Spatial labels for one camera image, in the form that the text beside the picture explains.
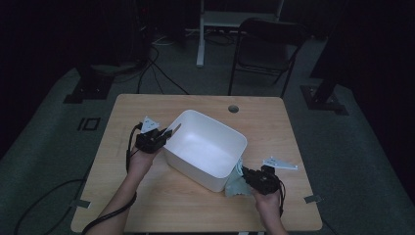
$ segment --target white desk leg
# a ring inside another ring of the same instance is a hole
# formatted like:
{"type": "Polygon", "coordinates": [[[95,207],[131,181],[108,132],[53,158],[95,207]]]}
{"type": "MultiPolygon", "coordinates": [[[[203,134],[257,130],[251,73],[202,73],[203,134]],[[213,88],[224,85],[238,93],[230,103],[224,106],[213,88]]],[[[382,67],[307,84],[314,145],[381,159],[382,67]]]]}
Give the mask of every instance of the white desk leg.
{"type": "Polygon", "coordinates": [[[201,68],[204,66],[205,59],[205,1],[201,0],[201,19],[200,19],[200,36],[199,36],[199,50],[198,50],[198,59],[196,61],[196,66],[201,68]]]}

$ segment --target chair leg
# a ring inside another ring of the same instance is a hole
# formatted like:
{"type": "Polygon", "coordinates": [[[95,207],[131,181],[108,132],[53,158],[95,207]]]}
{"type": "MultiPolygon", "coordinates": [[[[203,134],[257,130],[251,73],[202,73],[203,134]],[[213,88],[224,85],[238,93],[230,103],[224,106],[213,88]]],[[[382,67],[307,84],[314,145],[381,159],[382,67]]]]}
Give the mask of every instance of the chair leg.
{"type": "Polygon", "coordinates": [[[287,89],[287,86],[288,86],[288,81],[290,80],[291,72],[293,71],[293,67],[294,67],[294,63],[295,63],[295,62],[296,62],[296,61],[293,61],[293,62],[291,63],[291,65],[290,65],[290,69],[288,70],[288,74],[287,74],[287,77],[286,77],[286,80],[285,80],[285,83],[284,83],[283,91],[281,92],[281,96],[280,96],[280,98],[281,98],[281,99],[283,99],[283,98],[284,98],[284,94],[285,94],[285,91],[286,91],[286,89],[287,89]]]}

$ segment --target dark background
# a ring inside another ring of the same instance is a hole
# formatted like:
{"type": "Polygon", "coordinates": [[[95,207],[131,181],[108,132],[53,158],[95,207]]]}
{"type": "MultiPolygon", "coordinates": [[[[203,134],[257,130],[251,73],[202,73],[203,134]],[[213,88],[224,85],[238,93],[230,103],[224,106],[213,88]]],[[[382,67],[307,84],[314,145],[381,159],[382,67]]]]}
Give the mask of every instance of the dark background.
{"type": "MultiPolygon", "coordinates": [[[[206,1],[209,10],[269,11],[273,1],[206,1]]],[[[415,11],[411,1],[286,0],[282,21],[328,38],[312,77],[353,92],[414,200],[415,11]]],[[[2,1],[1,157],[48,91],[78,64],[120,65],[145,57],[157,26],[176,40],[199,26],[199,1],[2,1]]]]}

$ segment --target metal stand base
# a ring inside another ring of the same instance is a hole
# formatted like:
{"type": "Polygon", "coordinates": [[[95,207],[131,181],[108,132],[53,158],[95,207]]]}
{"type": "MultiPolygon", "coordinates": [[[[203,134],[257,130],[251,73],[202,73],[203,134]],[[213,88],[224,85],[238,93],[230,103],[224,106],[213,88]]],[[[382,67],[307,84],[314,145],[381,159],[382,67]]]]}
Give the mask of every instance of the metal stand base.
{"type": "Polygon", "coordinates": [[[85,88],[82,78],[77,83],[72,94],[67,95],[64,104],[81,104],[83,100],[105,100],[114,81],[113,76],[95,74],[97,84],[94,87],[85,88]]]}
{"type": "Polygon", "coordinates": [[[344,105],[341,105],[334,93],[324,102],[316,101],[314,99],[315,92],[318,87],[302,85],[300,86],[302,96],[305,99],[306,104],[310,110],[323,110],[323,111],[334,111],[336,115],[348,116],[348,112],[344,105]]]}

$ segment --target cable on floor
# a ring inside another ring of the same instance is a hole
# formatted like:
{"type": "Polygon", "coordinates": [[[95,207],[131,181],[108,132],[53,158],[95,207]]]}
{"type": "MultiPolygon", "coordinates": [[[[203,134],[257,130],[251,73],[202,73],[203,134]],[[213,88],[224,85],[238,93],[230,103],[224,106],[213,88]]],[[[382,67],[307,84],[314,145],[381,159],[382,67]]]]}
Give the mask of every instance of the cable on floor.
{"type": "Polygon", "coordinates": [[[324,224],[326,224],[326,226],[335,234],[335,235],[339,235],[339,233],[323,218],[321,217],[321,220],[323,221],[324,224]]]}
{"type": "MultiPolygon", "coordinates": [[[[76,193],[73,197],[74,200],[77,200],[77,198],[79,197],[79,192],[82,189],[83,183],[86,182],[86,177],[89,173],[89,171],[91,170],[92,167],[92,163],[91,165],[88,167],[88,169],[86,170],[85,174],[83,175],[83,177],[81,179],[73,179],[73,180],[69,180],[67,182],[64,182],[56,187],[54,187],[53,189],[49,190],[49,192],[47,192],[46,194],[44,194],[42,197],[40,197],[38,200],[36,200],[28,209],[26,209],[23,213],[23,215],[19,218],[18,223],[15,226],[15,231],[14,231],[14,235],[18,235],[19,234],[19,230],[21,228],[21,224],[24,221],[25,217],[30,213],[30,211],[36,207],[37,204],[39,204],[42,200],[44,200],[46,197],[48,197],[49,195],[51,195],[53,192],[55,192],[56,190],[68,185],[68,184],[72,184],[72,183],[76,183],[76,182],[81,182],[81,184],[79,185],[79,187],[76,190],[76,193]]],[[[47,232],[43,233],[44,235],[48,235],[51,234],[61,223],[62,221],[64,221],[64,219],[68,216],[69,212],[70,212],[71,208],[68,208],[64,215],[58,220],[58,222],[56,222],[47,232]]]]}
{"type": "MultiPolygon", "coordinates": [[[[154,47],[154,46],[152,46],[152,49],[153,50],[155,50],[156,51],[156,53],[157,53],[157,57],[159,56],[159,50],[156,48],[156,47],[154,47]]],[[[139,78],[139,80],[138,80],[138,86],[137,86],[137,94],[140,94],[140,88],[141,88],[141,85],[142,85],[142,83],[143,83],[143,76],[144,76],[144,74],[145,74],[145,72],[147,71],[147,69],[149,68],[149,67],[151,67],[151,66],[155,66],[163,75],[164,75],[164,77],[165,78],[167,78],[171,83],[173,83],[177,88],[179,88],[181,91],[183,91],[186,95],[189,95],[189,93],[183,88],[183,87],[181,87],[179,84],[177,84],[172,78],[170,78],[157,64],[156,64],[156,60],[152,60],[152,59],[148,59],[149,61],[150,61],[150,63],[148,64],[148,66],[143,70],[143,72],[140,74],[140,78],[139,78]]],[[[161,89],[161,87],[160,87],[160,84],[159,84],[159,81],[157,80],[157,83],[158,83],[158,86],[159,86],[159,89],[161,90],[161,93],[162,93],[162,89],[161,89]]]]}

